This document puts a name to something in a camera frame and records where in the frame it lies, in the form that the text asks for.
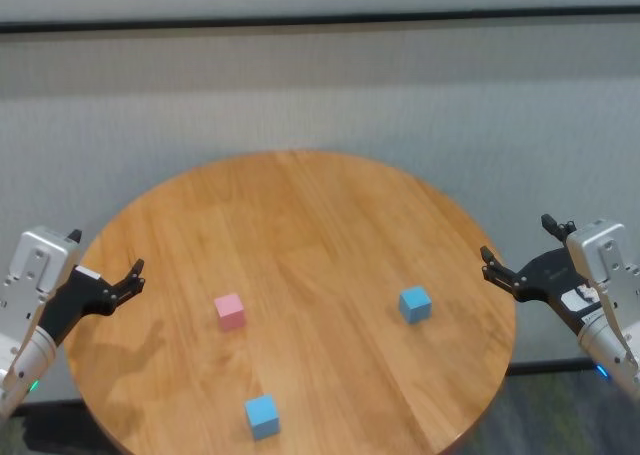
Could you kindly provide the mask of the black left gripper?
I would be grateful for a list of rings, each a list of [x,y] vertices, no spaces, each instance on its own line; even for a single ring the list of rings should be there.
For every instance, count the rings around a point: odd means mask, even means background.
[[[75,243],[80,243],[81,238],[80,229],[74,229],[67,236]],[[141,293],[145,285],[143,268],[144,260],[138,259],[127,275],[112,285],[97,272],[77,265],[46,304],[38,327],[59,347],[83,317],[93,314],[109,316],[115,308]]]

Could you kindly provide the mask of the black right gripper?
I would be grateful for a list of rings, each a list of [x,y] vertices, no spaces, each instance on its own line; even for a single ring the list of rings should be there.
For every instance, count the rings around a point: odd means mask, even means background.
[[[566,241],[576,231],[572,220],[558,223],[548,213],[541,216],[541,225],[558,241]],[[519,303],[545,303],[574,335],[584,327],[584,318],[601,308],[598,292],[576,272],[565,248],[534,258],[520,271],[502,265],[487,246],[480,248],[480,255],[484,262],[482,274],[487,282],[510,293]]]

